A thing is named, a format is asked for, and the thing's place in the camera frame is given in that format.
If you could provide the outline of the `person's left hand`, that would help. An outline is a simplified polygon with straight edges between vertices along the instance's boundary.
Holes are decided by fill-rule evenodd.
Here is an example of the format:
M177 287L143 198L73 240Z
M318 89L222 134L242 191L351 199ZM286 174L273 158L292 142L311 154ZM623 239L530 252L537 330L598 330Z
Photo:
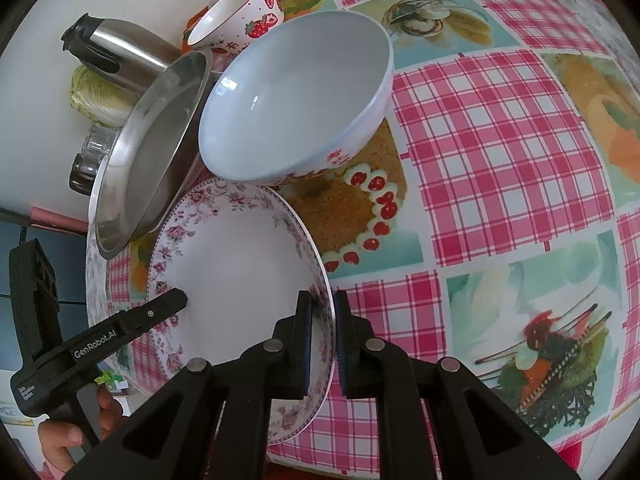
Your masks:
M96 390L96 402L100 407L101 439L104 440L125 421L126 416L122 406L103 386L99 386ZM84 434L77 426L51 419L45 420L38 426L38 437L41 451L51 471L58 472L58 478L75 466L68 449L77 448L85 441Z

